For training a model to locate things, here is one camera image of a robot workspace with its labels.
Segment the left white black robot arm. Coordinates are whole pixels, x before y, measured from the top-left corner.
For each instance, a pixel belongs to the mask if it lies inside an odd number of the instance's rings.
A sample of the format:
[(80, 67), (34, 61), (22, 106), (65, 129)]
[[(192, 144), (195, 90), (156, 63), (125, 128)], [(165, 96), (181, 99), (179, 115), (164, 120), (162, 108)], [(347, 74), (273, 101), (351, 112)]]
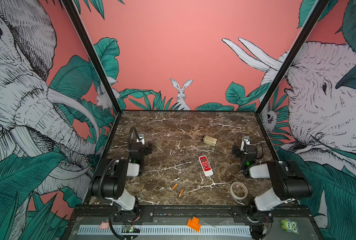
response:
[(113, 235), (120, 240), (133, 240), (136, 235), (134, 230), (130, 231), (131, 235), (118, 234), (112, 225), (114, 215), (120, 214), (130, 224), (142, 216), (138, 198), (125, 189), (126, 178), (141, 176), (145, 157), (152, 153), (152, 144), (145, 141), (144, 134), (139, 134), (136, 127), (129, 131), (127, 153), (126, 159), (101, 159), (102, 166), (97, 168), (88, 187), (93, 197), (117, 208), (109, 215), (108, 224)]

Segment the white red remote control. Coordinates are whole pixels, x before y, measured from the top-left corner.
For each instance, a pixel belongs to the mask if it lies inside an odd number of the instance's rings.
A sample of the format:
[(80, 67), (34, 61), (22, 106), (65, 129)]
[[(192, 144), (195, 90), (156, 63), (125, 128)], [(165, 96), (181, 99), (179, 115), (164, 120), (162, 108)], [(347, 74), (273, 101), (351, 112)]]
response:
[(210, 165), (209, 159), (207, 156), (200, 156), (199, 157), (200, 164), (202, 166), (202, 169), (204, 171), (204, 174), (206, 177), (210, 177), (214, 175), (213, 169)]

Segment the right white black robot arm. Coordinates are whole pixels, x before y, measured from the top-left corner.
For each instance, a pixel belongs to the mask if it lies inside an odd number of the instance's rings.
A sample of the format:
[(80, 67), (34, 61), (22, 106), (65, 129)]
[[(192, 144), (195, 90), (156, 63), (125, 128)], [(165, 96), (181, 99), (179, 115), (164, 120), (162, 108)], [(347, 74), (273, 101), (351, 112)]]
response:
[(272, 211), (288, 204), (310, 197), (312, 186), (294, 160), (262, 161), (265, 148), (260, 142), (262, 153), (258, 156), (258, 147), (246, 137), (240, 147), (233, 146), (232, 153), (241, 160), (240, 173), (252, 179), (269, 179), (272, 187), (263, 194), (252, 198), (247, 206), (235, 215), (244, 214), (251, 223), (250, 233), (254, 240), (262, 240), (269, 233), (273, 223)]

